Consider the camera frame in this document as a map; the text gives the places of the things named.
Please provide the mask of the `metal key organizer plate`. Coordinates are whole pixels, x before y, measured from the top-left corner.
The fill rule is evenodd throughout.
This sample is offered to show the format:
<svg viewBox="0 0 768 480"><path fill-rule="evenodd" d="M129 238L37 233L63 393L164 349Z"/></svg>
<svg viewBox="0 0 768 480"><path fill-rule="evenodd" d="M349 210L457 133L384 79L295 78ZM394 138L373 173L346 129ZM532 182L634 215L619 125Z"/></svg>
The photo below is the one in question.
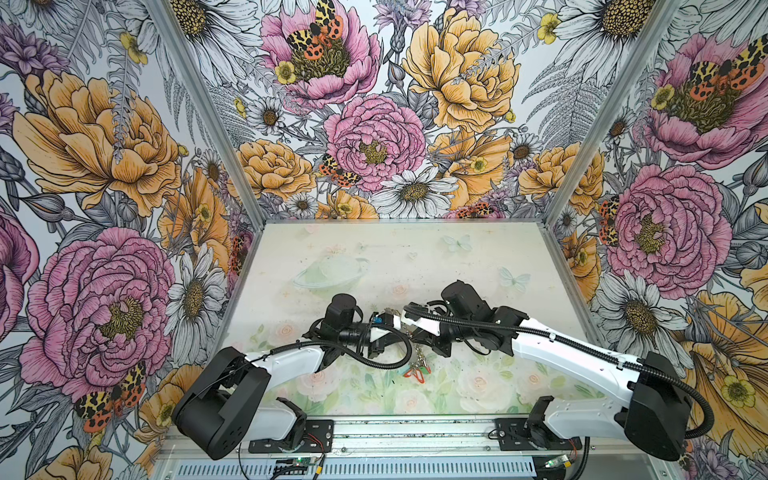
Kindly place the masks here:
<svg viewBox="0 0 768 480"><path fill-rule="evenodd" d="M393 308L385 308L384 313L391 313L392 315L398 315L400 317L401 313L398 310L395 310ZM429 367L426 359L426 355L422 350L422 347L416 343L414 335L417 333L417 329L411 329L406 326L401 326L398 330L399 332L405 334L409 339L409 345L410 345L410 354L407 355L409 363L402 368L402 376L403 374L412 366L424 366Z"/></svg>

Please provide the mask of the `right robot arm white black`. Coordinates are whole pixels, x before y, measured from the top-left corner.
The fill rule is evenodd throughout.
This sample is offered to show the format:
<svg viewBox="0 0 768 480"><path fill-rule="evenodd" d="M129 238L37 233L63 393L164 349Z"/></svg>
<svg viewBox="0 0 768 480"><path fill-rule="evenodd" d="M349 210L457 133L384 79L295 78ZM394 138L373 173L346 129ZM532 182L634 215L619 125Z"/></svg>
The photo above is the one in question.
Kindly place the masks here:
<svg viewBox="0 0 768 480"><path fill-rule="evenodd" d="M590 438L626 440L667 461L683 456L688 441L715 424L710 403L682 381L670 360L611 351L558 332L509 306L490 306L473 286L457 280L440 299L409 303L405 318L415 341L449 357L455 343L474 340L490 352L533 361L601 392L568 401L542 395L521 425L508 432L538 448Z"/></svg>

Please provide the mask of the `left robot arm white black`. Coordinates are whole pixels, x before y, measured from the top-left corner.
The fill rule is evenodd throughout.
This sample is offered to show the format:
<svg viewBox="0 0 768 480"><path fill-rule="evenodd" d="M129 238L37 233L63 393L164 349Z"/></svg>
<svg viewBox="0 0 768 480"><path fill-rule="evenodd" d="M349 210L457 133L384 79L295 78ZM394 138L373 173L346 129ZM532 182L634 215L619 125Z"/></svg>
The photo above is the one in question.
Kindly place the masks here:
<svg viewBox="0 0 768 480"><path fill-rule="evenodd" d="M213 460L240 444L277 451L296 451L308 443L321 447L300 407L284 397L264 406L265 395L343 356L370 368L398 370L412 355L412 343L392 315L366 319L353 296L336 294L324 316L293 343L264 353L234 347L217 352L174 407L171 420Z"/></svg>

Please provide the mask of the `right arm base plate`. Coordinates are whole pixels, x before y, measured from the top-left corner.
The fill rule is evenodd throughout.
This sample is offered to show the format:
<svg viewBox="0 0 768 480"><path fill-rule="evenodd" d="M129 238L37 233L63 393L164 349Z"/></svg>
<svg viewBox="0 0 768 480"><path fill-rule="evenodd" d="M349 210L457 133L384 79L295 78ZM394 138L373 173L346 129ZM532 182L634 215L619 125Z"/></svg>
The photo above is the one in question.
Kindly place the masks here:
<svg viewBox="0 0 768 480"><path fill-rule="evenodd" d="M560 438L543 423L530 425L528 419L523 417L496 418L489 438L497 441L501 451L579 451L582 449L580 438Z"/></svg>

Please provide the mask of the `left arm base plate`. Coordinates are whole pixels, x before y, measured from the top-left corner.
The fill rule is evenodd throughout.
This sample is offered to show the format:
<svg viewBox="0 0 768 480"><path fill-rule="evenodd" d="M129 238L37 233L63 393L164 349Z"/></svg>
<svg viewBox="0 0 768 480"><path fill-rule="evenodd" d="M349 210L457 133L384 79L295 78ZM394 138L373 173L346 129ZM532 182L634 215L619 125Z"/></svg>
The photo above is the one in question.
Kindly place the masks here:
<svg viewBox="0 0 768 480"><path fill-rule="evenodd" d="M330 453L333 447L335 422L307 420L303 427L294 427L283 440L252 440L250 454Z"/></svg>

